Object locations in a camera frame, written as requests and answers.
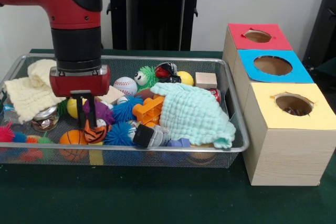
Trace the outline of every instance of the glass jar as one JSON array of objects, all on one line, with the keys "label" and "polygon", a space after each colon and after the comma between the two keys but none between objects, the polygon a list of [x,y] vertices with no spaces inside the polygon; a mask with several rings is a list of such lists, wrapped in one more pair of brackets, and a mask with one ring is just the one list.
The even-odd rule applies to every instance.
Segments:
[{"label": "glass jar", "polygon": [[31,124],[35,130],[45,132],[55,128],[58,120],[59,115],[57,113],[57,105],[55,105],[39,112],[34,116]]}]

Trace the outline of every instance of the baseball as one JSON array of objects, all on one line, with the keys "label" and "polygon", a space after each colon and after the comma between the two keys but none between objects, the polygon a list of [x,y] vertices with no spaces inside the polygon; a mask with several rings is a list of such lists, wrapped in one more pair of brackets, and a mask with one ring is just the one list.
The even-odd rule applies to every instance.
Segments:
[{"label": "baseball", "polygon": [[135,95],[138,91],[136,82],[129,77],[121,77],[114,82],[113,85],[116,89],[127,95]]}]

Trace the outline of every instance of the towel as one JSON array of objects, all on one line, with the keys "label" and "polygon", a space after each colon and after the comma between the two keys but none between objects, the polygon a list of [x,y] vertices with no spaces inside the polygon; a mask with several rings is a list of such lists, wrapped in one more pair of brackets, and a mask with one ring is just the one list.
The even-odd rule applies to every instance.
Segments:
[{"label": "towel", "polygon": [[157,83],[151,91],[165,96],[160,125],[169,129],[172,139],[232,147],[236,129],[209,91],[182,83]]},{"label": "towel", "polygon": [[28,67],[28,77],[5,81],[20,123],[32,120],[40,111],[65,99],[56,97],[51,89],[49,72],[55,66],[54,60],[39,60]]}]

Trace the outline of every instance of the red box lid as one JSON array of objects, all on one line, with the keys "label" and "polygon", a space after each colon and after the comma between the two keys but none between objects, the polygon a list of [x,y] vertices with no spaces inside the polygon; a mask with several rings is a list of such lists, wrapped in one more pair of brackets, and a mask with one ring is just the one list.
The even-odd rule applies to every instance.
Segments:
[{"label": "red box lid", "polygon": [[228,26],[237,49],[293,50],[279,25],[229,23]]}]

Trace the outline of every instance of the jar lid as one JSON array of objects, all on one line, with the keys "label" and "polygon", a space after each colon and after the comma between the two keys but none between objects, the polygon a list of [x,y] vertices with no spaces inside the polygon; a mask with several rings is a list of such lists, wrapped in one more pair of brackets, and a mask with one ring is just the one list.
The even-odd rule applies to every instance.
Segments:
[{"label": "jar lid", "polygon": [[49,118],[57,110],[57,105],[49,107],[34,116],[34,120],[43,120]]}]

